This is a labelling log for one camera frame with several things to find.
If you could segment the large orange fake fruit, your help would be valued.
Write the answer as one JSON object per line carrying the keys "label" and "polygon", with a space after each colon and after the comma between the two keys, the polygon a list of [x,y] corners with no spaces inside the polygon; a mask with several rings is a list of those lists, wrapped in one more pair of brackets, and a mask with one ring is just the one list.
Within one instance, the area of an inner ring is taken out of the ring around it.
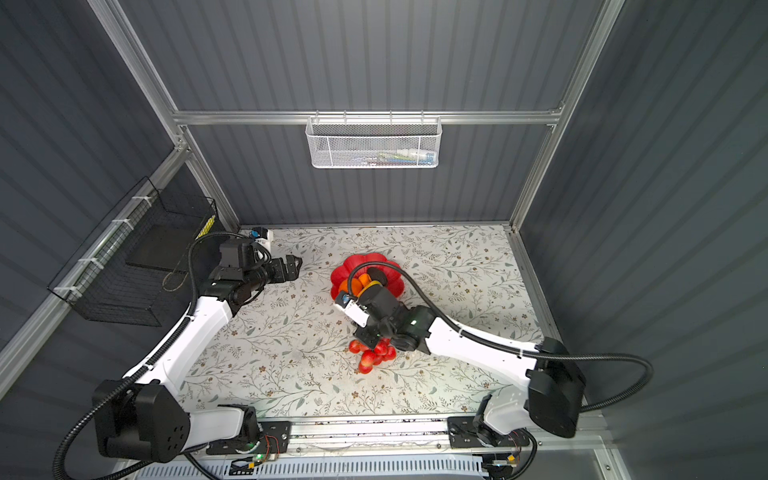
{"label": "large orange fake fruit", "polygon": [[375,285],[380,285],[380,282],[373,280],[368,274],[364,274],[361,277],[353,278],[351,281],[341,282],[338,286],[338,293],[359,297],[366,289]]}

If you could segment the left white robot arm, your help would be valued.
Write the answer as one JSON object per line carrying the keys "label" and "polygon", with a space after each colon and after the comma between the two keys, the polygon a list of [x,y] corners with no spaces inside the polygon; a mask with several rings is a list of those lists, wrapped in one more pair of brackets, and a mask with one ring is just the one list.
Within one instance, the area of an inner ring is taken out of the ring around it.
{"label": "left white robot arm", "polygon": [[166,463],[199,446],[225,442],[245,451],[263,437],[254,408],[224,405],[201,413],[178,396],[191,367],[217,333],[270,284],[298,279],[301,258],[274,258],[268,247],[241,235],[224,238],[220,259],[161,342],[120,381],[102,382],[93,395],[97,448],[104,457]]}

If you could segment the items in white basket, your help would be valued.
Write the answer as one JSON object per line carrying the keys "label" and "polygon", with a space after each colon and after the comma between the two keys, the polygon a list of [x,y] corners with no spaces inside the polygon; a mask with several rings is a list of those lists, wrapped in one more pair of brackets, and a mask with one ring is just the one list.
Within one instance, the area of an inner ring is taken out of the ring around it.
{"label": "items in white basket", "polygon": [[353,156],[351,163],[373,166],[416,166],[431,167],[438,164],[438,154],[424,149],[398,149],[378,152],[368,152],[364,155]]}

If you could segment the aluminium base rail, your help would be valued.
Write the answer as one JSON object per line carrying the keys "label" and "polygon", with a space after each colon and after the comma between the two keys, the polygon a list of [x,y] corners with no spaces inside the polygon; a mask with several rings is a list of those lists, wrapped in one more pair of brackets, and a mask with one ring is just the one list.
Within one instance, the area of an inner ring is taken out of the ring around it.
{"label": "aluminium base rail", "polygon": [[530,427],[485,444],[457,414],[293,417],[266,421],[272,448],[213,456],[197,451],[138,479],[627,479],[599,414],[566,439]]}

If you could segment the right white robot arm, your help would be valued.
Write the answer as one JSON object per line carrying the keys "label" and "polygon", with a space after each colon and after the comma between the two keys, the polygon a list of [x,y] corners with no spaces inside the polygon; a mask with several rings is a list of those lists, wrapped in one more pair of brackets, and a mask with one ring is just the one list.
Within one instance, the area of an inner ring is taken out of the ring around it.
{"label": "right white robot arm", "polygon": [[460,360],[502,380],[503,387],[483,397],[469,427],[482,445],[517,440],[522,429],[532,426],[560,438],[575,436],[586,386],[583,373],[574,363],[524,354],[565,355],[559,341],[546,337],[536,345],[451,324],[427,306],[406,306],[376,282],[357,298],[338,293],[335,306],[356,326],[355,339],[380,355],[419,351]]}

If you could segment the floral table mat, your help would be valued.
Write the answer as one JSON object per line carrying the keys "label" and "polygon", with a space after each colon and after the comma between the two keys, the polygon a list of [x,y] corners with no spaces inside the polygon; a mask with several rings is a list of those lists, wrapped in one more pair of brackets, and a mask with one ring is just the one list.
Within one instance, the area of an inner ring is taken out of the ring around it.
{"label": "floral table mat", "polygon": [[332,271],[354,254],[398,263],[459,322],[515,340],[542,337],[499,225],[280,229],[272,252],[301,257],[299,279],[269,286],[218,332],[182,385],[185,408],[249,404],[263,417],[474,411],[500,383],[464,362],[400,353],[359,371],[352,325],[330,296]]}

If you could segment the red flower-shaped fruit bowl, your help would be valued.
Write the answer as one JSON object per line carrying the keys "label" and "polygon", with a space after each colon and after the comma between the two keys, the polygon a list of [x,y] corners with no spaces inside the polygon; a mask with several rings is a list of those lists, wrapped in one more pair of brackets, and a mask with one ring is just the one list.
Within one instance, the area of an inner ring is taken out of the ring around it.
{"label": "red flower-shaped fruit bowl", "polygon": [[[332,288],[330,291],[331,299],[335,300],[338,293],[338,286],[341,282],[348,280],[349,275],[352,273],[352,271],[357,268],[359,265],[366,263],[366,262],[372,262],[372,261],[380,261],[385,262],[389,265],[398,266],[398,264],[392,260],[389,260],[386,256],[384,256],[381,253],[369,253],[369,254],[356,254],[351,255],[347,257],[341,266],[337,267],[330,276],[330,280],[332,283]],[[399,298],[405,291],[405,283],[402,278],[402,275],[398,272],[393,270],[389,267],[382,267],[382,266],[368,266],[363,267],[360,270],[358,270],[355,275],[355,277],[361,277],[364,274],[368,274],[373,280],[374,279],[374,272],[375,270],[380,271],[384,275],[384,280],[379,280],[380,284],[382,286],[385,286],[396,298]]]}

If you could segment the red fake grape bunch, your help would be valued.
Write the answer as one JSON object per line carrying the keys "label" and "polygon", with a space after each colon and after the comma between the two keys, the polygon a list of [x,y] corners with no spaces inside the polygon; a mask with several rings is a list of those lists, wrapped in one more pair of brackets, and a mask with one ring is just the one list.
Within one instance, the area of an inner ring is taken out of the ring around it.
{"label": "red fake grape bunch", "polygon": [[372,348],[359,340],[352,340],[348,344],[348,351],[360,355],[357,371],[361,374],[371,373],[375,366],[393,361],[397,356],[397,351],[389,339],[381,339]]}

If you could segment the yellow item in black basket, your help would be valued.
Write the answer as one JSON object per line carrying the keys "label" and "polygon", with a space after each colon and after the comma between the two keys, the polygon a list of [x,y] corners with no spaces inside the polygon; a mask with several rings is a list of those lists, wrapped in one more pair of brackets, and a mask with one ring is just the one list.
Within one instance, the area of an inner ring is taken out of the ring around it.
{"label": "yellow item in black basket", "polygon": [[199,239],[199,238],[207,235],[211,231],[211,229],[214,226],[215,222],[216,222],[216,216],[215,215],[210,216],[206,220],[206,222],[203,225],[203,227],[200,229],[200,231],[199,231],[198,235],[196,236],[196,238]]}

